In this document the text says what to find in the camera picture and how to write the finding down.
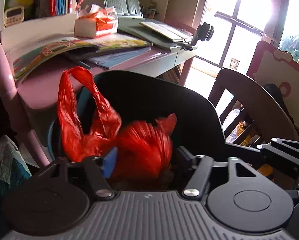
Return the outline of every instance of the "picture book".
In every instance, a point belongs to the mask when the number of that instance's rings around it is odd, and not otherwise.
[[[86,48],[89,52],[93,51],[93,56],[96,56],[97,51],[105,54],[113,51],[124,51],[127,48],[148,47],[151,45],[150,42],[118,33],[94,39],[56,36],[12,49],[6,53],[6,56],[14,79],[19,80],[26,78],[29,73],[48,59],[70,50]]]

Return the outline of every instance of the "desk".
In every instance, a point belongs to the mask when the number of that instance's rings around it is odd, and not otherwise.
[[[184,85],[196,51],[181,49],[170,53],[154,46],[151,51],[123,62],[111,70],[128,70],[156,77],[185,61],[179,81],[180,85]],[[35,133],[41,144],[46,145],[48,127],[56,117],[60,77],[64,70],[74,66],[72,61],[59,55],[43,63],[23,82],[14,84],[14,81],[6,78],[11,76],[8,74],[10,68],[0,44],[1,98],[8,111],[12,128],[22,138],[26,148],[40,167],[46,166],[49,161],[40,148]],[[107,69],[94,65],[90,71],[93,75],[97,75]],[[72,79],[72,84],[75,92],[81,88],[81,84],[74,79]]]

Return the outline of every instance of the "pink chair leg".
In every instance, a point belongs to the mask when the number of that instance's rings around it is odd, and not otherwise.
[[[23,108],[22,101],[17,93],[11,69],[6,58],[4,49],[0,43],[0,96],[3,105],[8,112],[11,128],[28,149],[29,153],[39,167],[49,164],[39,141],[31,128],[29,119]]]
[[[43,152],[34,130],[31,130],[29,132],[20,132],[18,133],[18,137],[22,140],[25,147],[31,154],[32,158],[35,160],[35,162],[40,168],[49,165],[50,162],[47,159],[45,153]]]
[[[181,86],[185,85],[185,82],[186,82],[190,67],[192,65],[193,59],[194,59],[194,57],[189,58],[184,63],[183,70],[182,70],[182,73],[180,75],[179,82],[178,82],[178,84]]]

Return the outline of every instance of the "red plastic bag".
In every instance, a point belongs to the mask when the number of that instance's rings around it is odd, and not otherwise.
[[[87,135],[83,134],[77,116],[77,101],[70,74],[92,93],[96,103],[93,123]],[[80,162],[91,155],[106,154],[114,145],[122,123],[119,114],[98,91],[92,74],[82,67],[74,67],[63,72],[58,89],[57,115],[64,151],[73,162]]]
[[[169,137],[176,124],[176,115],[156,120],[158,126],[145,121],[135,121],[117,136],[118,158],[111,179],[151,181],[168,170],[172,153]]]

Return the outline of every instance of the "chair backrest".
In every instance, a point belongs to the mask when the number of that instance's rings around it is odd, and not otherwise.
[[[216,77],[208,100],[217,106],[225,89],[232,93],[234,98],[220,115],[221,123],[224,122],[237,100],[244,107],[225,129],[225,138],[248,113],[254,121],[233,143],[241,144],[254,127],[257,127],[262,136],[252,146],[261,141],[269,142],[273,137],[299,141],[291,120],[270,94],[253,79],[235,70],[223,68]]]

